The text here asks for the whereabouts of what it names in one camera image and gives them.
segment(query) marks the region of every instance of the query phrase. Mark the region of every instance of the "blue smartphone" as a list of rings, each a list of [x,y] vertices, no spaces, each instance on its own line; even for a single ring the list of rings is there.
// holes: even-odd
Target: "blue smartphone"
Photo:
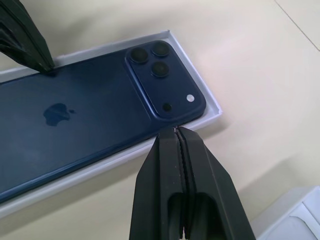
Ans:
[[[199,118],[206,100],[154,41],[0,84],[0,203]]]

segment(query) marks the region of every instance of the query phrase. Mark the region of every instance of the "phone back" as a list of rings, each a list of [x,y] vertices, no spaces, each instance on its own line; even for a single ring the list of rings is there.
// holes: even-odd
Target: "phone back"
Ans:
[[[4,82],[0,203],[198,118],[205,107],[162,41]]]

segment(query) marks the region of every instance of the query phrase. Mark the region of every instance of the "flash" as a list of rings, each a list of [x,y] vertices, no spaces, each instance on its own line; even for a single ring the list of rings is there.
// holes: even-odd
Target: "flash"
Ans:
[[[186,99],[188,100],[188,102],[192,103],[195,100],[195,97],[193,95],[191,95],[191,94],[188,94],[186,96]]]

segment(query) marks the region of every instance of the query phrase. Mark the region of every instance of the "white object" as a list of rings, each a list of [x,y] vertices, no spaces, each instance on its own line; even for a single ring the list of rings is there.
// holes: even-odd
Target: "white object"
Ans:
[[[189,94],[189,95],[186,96],[186,99],[187,99],[190,103],[192,103],[192,102],[195,100],[195,97],[194,97],[193,95]]]
[[[251,222],[257,240],[320,240],[320,187],[297,187]]]
[[[136,45],[148,43],[155,40],[163,40],[168,42],[176,51],[177,55],[182,60],[183,64],[189,71],[190,75],[200,88],[206,99],[206,109],[202,117],[189,122],[185,125],[186,128],[191,129],[193,131],[208,126],[212,124],[221,114],[222,110],[217,103],[215,97],[209,90],[206,83],[200,77],[199,73],[189,60],[188,56],[176,40],[176,38],[172,35],[170,31],[163,31],[157,34],[147,35],[144,37],[134,38],[131,40],[110,43],[107,45],[103,45],[100,47],[92,48],[89,50],[84,50],[76,53],[72,53],[65,56],[60,56],[55,59],[56,66],[64,66],[73,64],[79,61],[91,59],[97,56],[105,55],[108,53],[112,53],[115,51],[119,51],[122,49],[130,48]],[[0,72],[0,83],[5,81],[10,81],[16,78],[20,78],[23,76],[35,74],[36,71],[21,67],[10,69],[6,71]],[[103,159],[99,162],[96,162],[88,167],[80,169],[74,173],[71,173],[65,177],[59,178],[56,181],[48,183],[42,187],[39,187],[33,191],[27,192],[11,201],[5,202],[0,205],[0,218],[3,218],[11,213],[14,213],[24,207],[27,207],[31,204],[34,204],[40,200],[48,198],[58,192],[61,192],[65,189],[68,189],[72,186],[75,186],[83,181],[86,181],[94,176],[97,176],[103,172],[111,170],[121,164],[124,164],[130,160],[133,160],[143,154],[147,153],[153,143],[154,138],[144,141],[138,145],[130,147],[126,150],[123,150],[119,153],[116,153],[106,159]]]

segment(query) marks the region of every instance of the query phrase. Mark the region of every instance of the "apple logo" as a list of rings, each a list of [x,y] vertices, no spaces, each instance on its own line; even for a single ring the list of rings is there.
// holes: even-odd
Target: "apple logo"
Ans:
[[[45,117],[45,123],[48,126],[56,127],[58,123],[63,120],[70,120],[70,114],[75,114],[74,110],[68,110],[67,106],[63,103],[56,103],[48,107],[43,116]]]

